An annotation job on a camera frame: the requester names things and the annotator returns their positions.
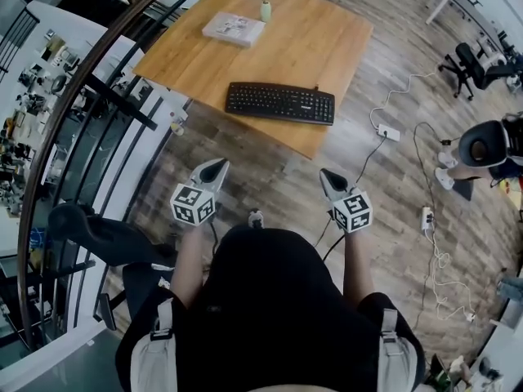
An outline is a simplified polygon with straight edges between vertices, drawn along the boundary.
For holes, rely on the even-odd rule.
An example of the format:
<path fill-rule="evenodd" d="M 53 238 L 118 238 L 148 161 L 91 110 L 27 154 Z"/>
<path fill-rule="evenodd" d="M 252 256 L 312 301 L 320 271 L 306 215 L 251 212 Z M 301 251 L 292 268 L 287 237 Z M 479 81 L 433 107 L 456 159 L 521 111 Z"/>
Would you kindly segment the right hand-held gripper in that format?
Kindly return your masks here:
<path fill-rule="evenodd" d="M 339 229 L 349 234 L 372 224 L 373 207 L 366 191 L 326 168 L 320 170 L 320 183 L 329 201 L 330 215 Z"/>

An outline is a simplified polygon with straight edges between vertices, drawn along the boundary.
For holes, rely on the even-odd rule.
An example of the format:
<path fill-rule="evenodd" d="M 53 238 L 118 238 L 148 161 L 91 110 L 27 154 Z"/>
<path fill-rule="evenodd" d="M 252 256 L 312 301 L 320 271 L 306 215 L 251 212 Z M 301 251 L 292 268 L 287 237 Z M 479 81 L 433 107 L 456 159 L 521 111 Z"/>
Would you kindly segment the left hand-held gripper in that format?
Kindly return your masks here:
<path fill-rule="evenodd" d="M 226 158 L 215 158 L 198 165 L 184 184 L 175 188 L 169 204 L 176 221 L 200 226 L 216 212 L 217 195 L 229 171 Z"/>

